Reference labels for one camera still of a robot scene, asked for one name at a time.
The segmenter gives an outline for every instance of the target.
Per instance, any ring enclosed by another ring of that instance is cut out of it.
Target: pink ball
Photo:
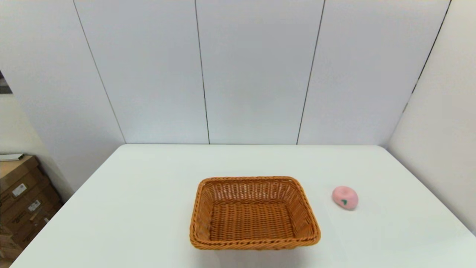
[[[352,210],[357,207],[357,193],[350,187],[339,186],[332,192],[332,200],[339,206]]]

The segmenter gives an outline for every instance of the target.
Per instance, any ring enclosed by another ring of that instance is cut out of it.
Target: wicker basket
[[[199,249],[290,249],[321,237],[304,190],[292,177],[208,178],[190,225]]]

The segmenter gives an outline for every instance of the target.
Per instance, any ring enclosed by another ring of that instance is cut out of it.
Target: label on box
[[[37,209],[40,205],[41,203],[39,202],[39,200],[36,200],[35,202],[31,203],[31,205],[28,207],[28,210],[30,212],[35,211],[35,209]]]
[[[13,190],[11,193],[14,197],[17,197],[21,195],[21,193],[23,193],[26,189],[27,187],[25,186],[25,184],[22,183],[18,187],[16,187],[15,190]]]

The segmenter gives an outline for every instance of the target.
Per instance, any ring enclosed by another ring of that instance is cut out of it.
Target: stacked cardboard boxes
[[[0,257],[16,259],[60,208],[34,156],[0,162]]]

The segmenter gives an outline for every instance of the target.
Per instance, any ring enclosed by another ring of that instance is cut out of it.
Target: white paper
[[[41,205],[40,201],[36,200],[35,202],[31,203],[31,205],[28,207],[28,210],[30,212],[35,211],[35,209],[37,209],[40,205]]]
[[[14,197],[17,197],[21,195],[21,193],[23,193],[26,189],[27,187],[25,186],[25,184],[20,184],[11,193],[13,194]]]
[[[0,161],[17,161],[23,157],[23,154],[0,155]]]

